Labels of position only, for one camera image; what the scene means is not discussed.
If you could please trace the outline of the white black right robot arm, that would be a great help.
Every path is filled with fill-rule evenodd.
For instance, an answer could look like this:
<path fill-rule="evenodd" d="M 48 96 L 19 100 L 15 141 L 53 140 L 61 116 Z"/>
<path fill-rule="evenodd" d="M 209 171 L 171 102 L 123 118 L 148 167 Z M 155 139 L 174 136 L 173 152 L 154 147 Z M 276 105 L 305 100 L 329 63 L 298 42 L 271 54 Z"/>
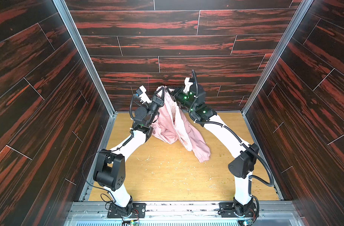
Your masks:
<path fill-rule="evenodd" d="M 252 179 L 272 187 L 274 178 L 267 163 L 259 156 L 259 147 L 240 138 L 212 108 L 205 104 L 202 88 L 184 91 L 182 87 L 167 87 L 167 92 L 178 107 L 187 110 L 190 118 L 210 131 L 231 153 L 234 160 L 228 170 L 235 177 L 233 212 L 237 217 L 248 217 L 254 222 L 259 215 L 257 197 L 252 195 Z M 260 161 L 269 177 L 268 181 L 253 174 L 254 166 Z"/>

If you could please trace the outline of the pink zip-up jacket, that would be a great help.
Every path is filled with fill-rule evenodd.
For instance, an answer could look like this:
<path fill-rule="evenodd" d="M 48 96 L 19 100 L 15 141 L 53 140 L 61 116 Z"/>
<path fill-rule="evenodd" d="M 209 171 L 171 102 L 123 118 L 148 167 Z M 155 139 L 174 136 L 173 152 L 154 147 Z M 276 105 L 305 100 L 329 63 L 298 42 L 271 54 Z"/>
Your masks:
<path fill-rule="evenodd" d="M 203 136 L 188 121 L 167 91 L 164 93 L 164 106 L 158 112 L 156 121 L 151 125 L 153 136 L 168 144 L 179 140 L 186 150 L 193 151 L 199 162 L 210 160 L 211 151 Z"/>

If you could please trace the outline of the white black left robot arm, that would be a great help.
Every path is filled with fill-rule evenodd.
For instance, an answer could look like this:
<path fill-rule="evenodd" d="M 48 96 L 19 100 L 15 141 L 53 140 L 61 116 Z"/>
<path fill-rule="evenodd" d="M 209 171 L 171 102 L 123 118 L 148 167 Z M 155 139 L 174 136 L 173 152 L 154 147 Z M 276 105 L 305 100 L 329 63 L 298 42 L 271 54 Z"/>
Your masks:
<path fill-rule="evenodd" d="M 160 87 L 151 98 L 146 94 L 144 86 L 140 86 L 133 94 L 129 114 L 133 120 L 130 136 L 112 150 L 101 150 L 97 154 L 93 179 L 111 197 L 110 211 L 122 217 L 132 213 L 132 197 L 126 191 L 126 160 L 141 145 L 146 143 L 153 132 L 152 123 L 164 106 L 165 87 Z"/>

